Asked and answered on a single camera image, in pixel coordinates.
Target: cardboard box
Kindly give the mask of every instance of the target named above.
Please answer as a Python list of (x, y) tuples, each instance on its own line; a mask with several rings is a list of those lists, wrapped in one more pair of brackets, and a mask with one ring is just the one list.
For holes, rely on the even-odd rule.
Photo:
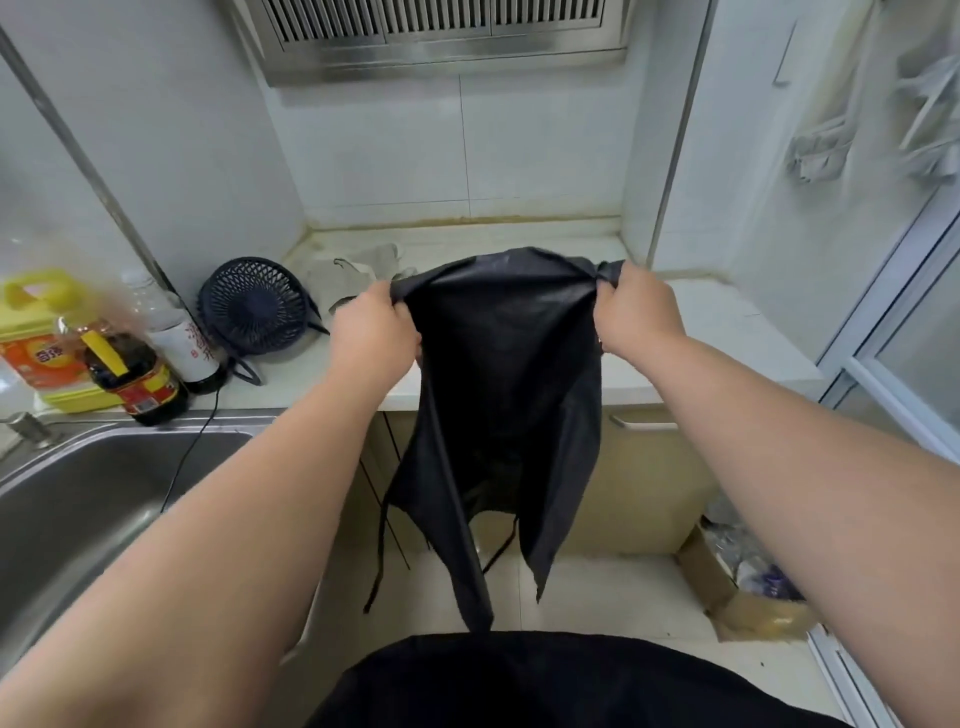
[(805, 640), (807, 631), (820, 621), (806, 602), (739, 590), (713, 555), (700, 526), (680, 547), (677, 561), (720, 642)]

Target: stainless steel range hood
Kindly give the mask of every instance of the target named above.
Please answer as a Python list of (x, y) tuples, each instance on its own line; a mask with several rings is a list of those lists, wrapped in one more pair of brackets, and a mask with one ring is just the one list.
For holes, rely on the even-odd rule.
[(270, 85), (622, 61), (643, 0), (234, 0)]

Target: forearm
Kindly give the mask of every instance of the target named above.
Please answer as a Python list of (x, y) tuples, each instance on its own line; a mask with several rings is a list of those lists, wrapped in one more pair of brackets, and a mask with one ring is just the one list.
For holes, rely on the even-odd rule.
[[(255, 718), (321, 578), (379, 394), (327, 379), (152, 525), (28, 653), (0, 724)], [(72, 720), (70, 725), (79, 725)]]
[(903, 717), (960, 715), (960, 469), (694, 340), (633, 358)]

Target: white bottle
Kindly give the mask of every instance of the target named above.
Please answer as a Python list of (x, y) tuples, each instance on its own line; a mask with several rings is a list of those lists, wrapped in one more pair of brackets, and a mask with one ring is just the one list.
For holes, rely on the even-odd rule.
[(123, 274), (130, 288), (133, 312), (150, 343), (177, 370), (188, 391), (208, 394), (227, 379), (227, 370), (175, 294), (165, 291), (146, 270)]

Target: sink basin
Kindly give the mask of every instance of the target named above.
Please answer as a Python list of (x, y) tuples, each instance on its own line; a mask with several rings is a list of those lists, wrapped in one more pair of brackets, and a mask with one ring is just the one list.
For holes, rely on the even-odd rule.
[[(73, 431), (61, 444), (42, 454), (21, 444), (0, 463), (0, 676), (160, 515), (204, 419), (164, 429), (130, 420), (66, 425)], [(272, 419), (218, 415), (184, 462), (170, 504)]]

